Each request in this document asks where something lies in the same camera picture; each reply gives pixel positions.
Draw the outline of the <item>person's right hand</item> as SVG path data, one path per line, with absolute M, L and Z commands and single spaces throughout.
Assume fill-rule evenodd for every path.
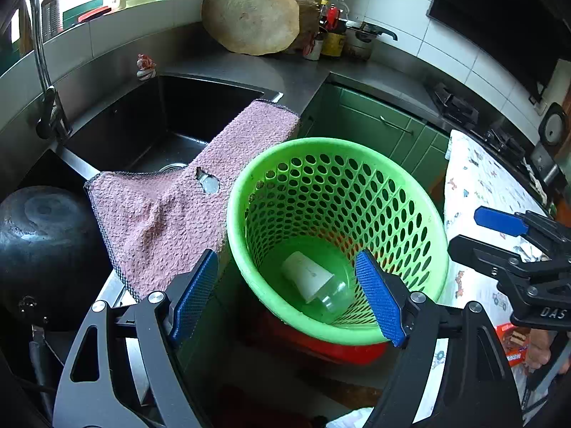
M 548 330 L 536 330 L 529 333 L 529 346 L 526 351 L 526 371 L 534 372 L 546 365 L 551 359 L 550 347 L 553 337 Z

